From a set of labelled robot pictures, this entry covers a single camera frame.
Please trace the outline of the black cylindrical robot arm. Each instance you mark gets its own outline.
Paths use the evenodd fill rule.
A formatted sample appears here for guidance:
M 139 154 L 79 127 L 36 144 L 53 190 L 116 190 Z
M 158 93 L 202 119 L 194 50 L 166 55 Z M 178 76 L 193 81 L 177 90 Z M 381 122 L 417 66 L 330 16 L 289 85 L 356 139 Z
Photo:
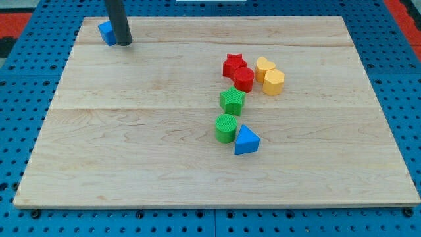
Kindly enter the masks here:
M 123 0 L 105 0 L 105 8 L 116 38 L 116 44 L 129 46 L 132 43 L 132 35 Z

